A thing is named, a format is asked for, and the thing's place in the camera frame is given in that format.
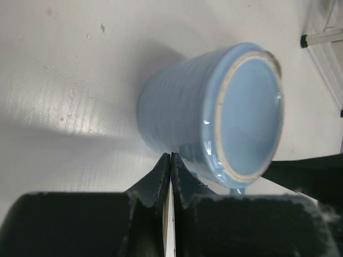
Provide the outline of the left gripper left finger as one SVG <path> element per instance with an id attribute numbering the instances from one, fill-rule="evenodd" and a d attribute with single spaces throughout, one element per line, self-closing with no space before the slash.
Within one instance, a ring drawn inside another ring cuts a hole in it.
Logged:
<path id="1" fill-rule="evenodd" d="M 1 226 L 1 256 L 164 256 L 171 161 L 124 192 L 32 192 Z"/>

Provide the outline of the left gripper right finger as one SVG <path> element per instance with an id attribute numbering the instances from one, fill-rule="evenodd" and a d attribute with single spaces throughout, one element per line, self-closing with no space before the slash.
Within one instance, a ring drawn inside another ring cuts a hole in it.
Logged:
<path id="1" fill-rule="evenodd" d="M 176 256 L 342 256 L 319 208 L 300 195 L 218 195 L 171 156 Z"/>

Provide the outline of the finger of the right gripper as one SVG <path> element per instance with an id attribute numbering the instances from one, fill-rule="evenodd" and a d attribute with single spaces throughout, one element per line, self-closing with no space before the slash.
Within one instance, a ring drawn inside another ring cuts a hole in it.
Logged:
<path id="1" fill-rule="evenodd" d="M 342 203 L 342 154 L 273 161 L 262 177 L 321 203 Z"/>

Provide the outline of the light blue mug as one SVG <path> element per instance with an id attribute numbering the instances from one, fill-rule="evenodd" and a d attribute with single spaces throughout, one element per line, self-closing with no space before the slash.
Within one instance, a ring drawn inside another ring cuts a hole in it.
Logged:
<path id="1" fill-rule="evenodd" d="M 152 75 L 137 104 L 144 141 L 241 195 L 269 167 L 284 124 L 282 71 L 269 51 L 239 43 Z"/>

